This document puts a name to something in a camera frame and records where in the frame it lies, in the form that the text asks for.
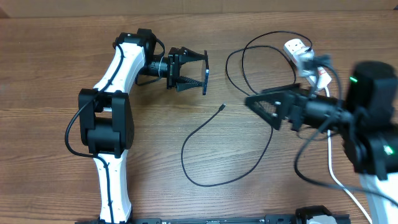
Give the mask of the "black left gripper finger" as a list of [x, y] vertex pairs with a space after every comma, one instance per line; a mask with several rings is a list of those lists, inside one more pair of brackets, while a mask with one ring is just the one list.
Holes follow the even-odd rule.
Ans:
[[204, 87], [204, 83], [192, 78], [180, 76], [177, 78], [176, 90], [178, 92], [185, 91], [191, 88]]
[[185, 64], [187, 62], [196, 62], [201, 60], [207, 60], [207, 52], [205, 51], [204, 54], [196, 53], [186, 47], [181, 48], [181, 64]]

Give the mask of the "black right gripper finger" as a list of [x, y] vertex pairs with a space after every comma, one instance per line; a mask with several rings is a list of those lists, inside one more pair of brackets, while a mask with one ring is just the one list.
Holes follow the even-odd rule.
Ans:
[[260, 95], [265, 97], [276, 97], [277, 95], [284, 95], [285, 93], [290, 92], [308, 96], [310, 89], [302, 88], [300, 83], [294, 83], [262, 90]]
[[245, 105], [276, 130], [289, 115], [293, 102], [294, 97], [287, 91], [262, 93], [245, 99]]

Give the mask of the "blue Samsung Galaxy smartphone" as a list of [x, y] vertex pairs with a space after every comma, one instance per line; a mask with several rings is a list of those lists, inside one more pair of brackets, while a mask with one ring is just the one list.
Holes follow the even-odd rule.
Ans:
[[209, 68], [209, 62], [208, 62], [208, 52], [204, 50], [204, 56], [205, 59], [203, 60], [203, 65], [202, 65], [202, 94], [206, 95], [207, 89], [208, 89], [208, 79], [210, 75], [210, 68]]

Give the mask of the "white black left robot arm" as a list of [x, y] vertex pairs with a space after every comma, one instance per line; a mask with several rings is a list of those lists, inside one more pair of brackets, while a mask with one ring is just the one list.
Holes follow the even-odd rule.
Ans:
[[130, 223], [132, 203], [127, 192], [127, 154], [134, 139], [129, 93], [138, 75], [164, 78], [168, 89], [207, 91], [208, 54], [172, 47], [155, 54], [161, 41], [150, 29], [121, 33], [115, 55], [103, 78], [78, 95], [80, 134], [99, 176], [101, 211], [97, 223]]

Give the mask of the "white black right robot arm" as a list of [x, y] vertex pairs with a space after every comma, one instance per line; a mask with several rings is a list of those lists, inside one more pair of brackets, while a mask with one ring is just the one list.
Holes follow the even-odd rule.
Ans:
[[284, 119], [293, 131], [304, 124], [315, 129], [300, 152], [320, 133], [339, 134], [361, 181], [360, 187], [345, 189], [367, 195], [373, 223], [397, 223], [397, 125], [391, 121], [396, 71], [384, 62], [363, 61], [349, 79], [345, 100], [292, 84], [263, 90], [247, 97], [245, 104], [276, 130]]

